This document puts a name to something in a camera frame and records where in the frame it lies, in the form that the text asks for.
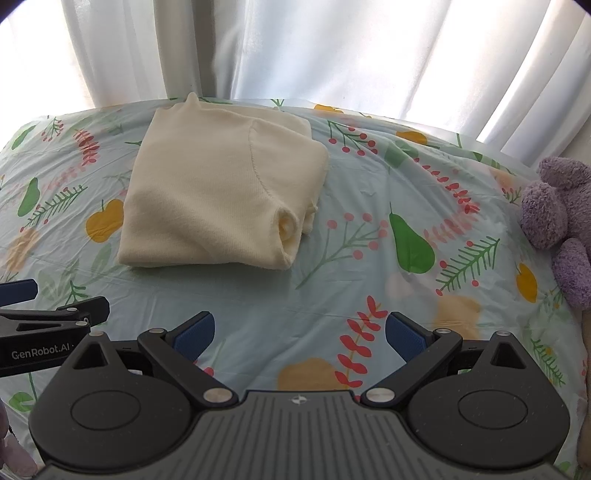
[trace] bed sheet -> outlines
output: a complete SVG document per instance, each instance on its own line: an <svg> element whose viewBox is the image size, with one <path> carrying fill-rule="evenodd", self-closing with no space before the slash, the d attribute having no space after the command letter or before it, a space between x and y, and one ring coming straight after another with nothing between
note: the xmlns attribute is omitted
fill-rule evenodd
<svg viewBox="0 0 591 480"><path fill-rule="evenodd" d="M460 135L444 140L358 112L264 100L309 120L330 153L314 228L293 267L128 268L115 257L134 159L154 111L178 101L39 118L4 147L0 281L34 278L40 288L19 307L55 309L103 295L111 316L99 328L116 340L209 310L216 333L198 365L240 394L359 394L404 363L384 336L393 310L466 339L509 330L569 408L557 464L580 476L576 440L587 403L580 326L550 256L530 246L517 220L535 173L468 148ZM53 372L0 380L15 433L31 451L27 416Z"/></svg>

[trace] logo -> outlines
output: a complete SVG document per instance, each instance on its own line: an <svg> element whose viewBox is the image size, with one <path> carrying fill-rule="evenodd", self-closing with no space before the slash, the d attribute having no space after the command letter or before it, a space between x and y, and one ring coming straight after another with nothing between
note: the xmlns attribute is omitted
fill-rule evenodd
<svg viewBox="0 0 591 480"><path fill-rule="evenodd" d="M60 345L53 345L51 347L39 347L39 348L31 348L30 350L25 350L22 352L13 351L11 352L10 356L14 360L20 360L25 358L33 358L36 356L48 356L48 355L55 355L63 352L70 351L70 344L69 343L62 343Z"/></svg>
<svg viewBox="0 0 591 480"><path fill-rule="evenodd" d="M303 396L303 395L296 395L295 397L293 397L291 399L291 402L295 403L296 405L303 405L307 401L308 401L308 399L305 398L305 396Z"/></svg>

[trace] pear print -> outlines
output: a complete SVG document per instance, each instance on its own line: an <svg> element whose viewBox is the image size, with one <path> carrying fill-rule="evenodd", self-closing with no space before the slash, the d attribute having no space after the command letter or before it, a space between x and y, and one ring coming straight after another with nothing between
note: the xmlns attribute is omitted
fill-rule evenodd
<svg viewBox="0 0 591 480"><path fill-rule="evenodd" d="M417 158L418 150L404 140L396 140L388 143L384 154L385 162L392 168L398 168L407 158Z"/></svg>
<svg viewBox="0 0 591 480"><path fill-rule="evenodd" d="M390 204L390 226L396 244L398 265L409 273L426 273L435 264L435 252L429 243L417 235L406 221L392 212Z"/></svg>
<svg viewBox="0 0 591 480"><path fill-rule="evenodd" d="M18 208L17 215L19 217L24 217L31 210L33 210L35 208L35 205L39 201L40 196L41 192L39 192L38 180L37 177L34 177L29 182L29 186L27 187L25 196L21 201L21 206Z"/></svg>
<svg viewBox="0 0 591 480"><path fill-rule="evenodd" d="M23 142L23 140L25 140L25 137L29 133L31 133L31 131L34 130L36 126L37 124L31 125L29 128L23 130L23 132L18 137L16 137L15 141L12 143L11 149L14 150L15 148L17 148Z"/></svg>

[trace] cream knit sweater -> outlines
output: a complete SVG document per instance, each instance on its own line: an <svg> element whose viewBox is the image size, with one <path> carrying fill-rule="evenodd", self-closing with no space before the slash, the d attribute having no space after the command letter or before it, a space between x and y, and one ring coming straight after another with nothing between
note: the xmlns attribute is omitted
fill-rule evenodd
<svg viewBox="0 0 591 480"><path fill-rule="evenodd" d="M118 260L287 269L311 231L327 166L306 120L192 93L157 110L142 140Z"/></svg>

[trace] red berry print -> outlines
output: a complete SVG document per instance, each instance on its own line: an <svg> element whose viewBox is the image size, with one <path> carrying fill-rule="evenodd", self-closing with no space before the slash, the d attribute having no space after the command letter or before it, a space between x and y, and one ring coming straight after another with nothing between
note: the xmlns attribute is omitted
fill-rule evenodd
<svg viewBox="0 0 591 480"><path fill-rule="evenodd" d="M375 147L375 140L370 139L367 133L352 133L356 132L356 129L354 127L349 127L348 125L333 122L332 120L327 120L327 123L329 126L329 142L335 144L338 142L337 139L342 137L343 146L341 147L341 150L343 152L349 153L352 148L354 151L357 152L357 155L363 157L365 155L365 152L363 150L364 144L366 144L370 148ZM377 149L373 149L371 151L375 154L378 153Z"/></svg>

